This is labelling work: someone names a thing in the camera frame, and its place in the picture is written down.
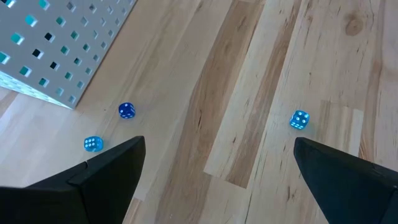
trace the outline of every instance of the die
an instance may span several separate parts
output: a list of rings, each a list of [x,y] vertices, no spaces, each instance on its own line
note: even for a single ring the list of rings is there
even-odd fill
[[[290,119],[290,125],[296,129],[303,129],[310,121],[310,115],[302,110],[296,111]]]
[[[136,109],[132,105],[132,103],[125,102],[120,104],[119,106],[119,115],[124,119],[132,118],[136,115]]]
[[[104,141],[98,136],[91,136],[85,139],[85,149],[88,152],[98,152],[102,150]]]

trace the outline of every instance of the perforated panel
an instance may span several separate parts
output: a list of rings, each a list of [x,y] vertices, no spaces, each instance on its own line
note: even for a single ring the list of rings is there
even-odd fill
[[[68,108],[76,106],[135,4],[0,1],[0,86]]]

